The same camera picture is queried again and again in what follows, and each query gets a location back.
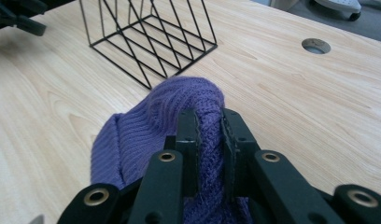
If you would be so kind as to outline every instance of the wood grain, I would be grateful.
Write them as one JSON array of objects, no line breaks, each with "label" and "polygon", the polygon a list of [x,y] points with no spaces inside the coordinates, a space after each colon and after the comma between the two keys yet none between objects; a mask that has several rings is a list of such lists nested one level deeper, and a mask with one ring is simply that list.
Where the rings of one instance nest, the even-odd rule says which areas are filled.
[{"label": "wood grain", "polygon": [[[315,187],[381,193],[381,42],[246,0],[206,4],[219,47],[183,75],[216,83]],[[102,125],[148,94],[88,48],[78,2],[36,19],[42,37],[0,31],[0,223],[56,222],[90,184]],[[332,51],[305,51],[309,37]]]}]

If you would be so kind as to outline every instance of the white object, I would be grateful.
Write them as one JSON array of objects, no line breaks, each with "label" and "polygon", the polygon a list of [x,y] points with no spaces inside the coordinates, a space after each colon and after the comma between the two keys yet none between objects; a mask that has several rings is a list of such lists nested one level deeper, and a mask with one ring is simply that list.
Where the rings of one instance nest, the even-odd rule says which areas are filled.
[{"label": "white object", "polygon": [[339,11],[360,13],[361,5],[358,0],[315,0],[324,7]]}]

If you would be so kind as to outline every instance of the purple sweater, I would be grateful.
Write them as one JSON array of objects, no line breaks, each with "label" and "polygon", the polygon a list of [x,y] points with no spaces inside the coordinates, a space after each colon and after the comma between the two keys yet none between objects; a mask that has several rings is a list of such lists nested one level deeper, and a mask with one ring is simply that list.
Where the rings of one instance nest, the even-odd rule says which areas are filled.
[{"label": "purple sweater", "polygon": [[180,111],[192,108],[199,119],[201,191],[184,202],[185,223],[251,223],[247,200],[225,202],[220,145],[222,92],[200,77],[171,77],[126,114],[113,115],[92,148],[92,183],[119,189],[142,177],[150,156],[176,134]]}]

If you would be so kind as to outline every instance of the light wood surface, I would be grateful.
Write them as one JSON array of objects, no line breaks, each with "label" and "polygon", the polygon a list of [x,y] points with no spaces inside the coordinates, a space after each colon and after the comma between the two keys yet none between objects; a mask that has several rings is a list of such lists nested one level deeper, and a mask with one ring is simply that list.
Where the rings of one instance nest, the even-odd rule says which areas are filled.
[{"label": "light wood surface", "polygon": [[[381,194],[381,42],[247,0],[206,5],[219,47],[183,76],[216,83],[313,186]],[[148,95],[87,46],[78,2],[35,19],[42,37],[0,31],[0,223],[56,222],[90,184],[102,125]],[[332,51],[305,51],[309,37]]]}]

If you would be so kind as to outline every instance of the metal wire rack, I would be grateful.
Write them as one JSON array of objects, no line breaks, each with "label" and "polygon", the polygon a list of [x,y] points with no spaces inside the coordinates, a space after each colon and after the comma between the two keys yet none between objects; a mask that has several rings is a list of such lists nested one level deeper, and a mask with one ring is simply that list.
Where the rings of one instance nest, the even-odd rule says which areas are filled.
[{"label": "metal wire rack", "polygon": [[79,3],[90,47],[149,90],[218,46],[204,0]]}]

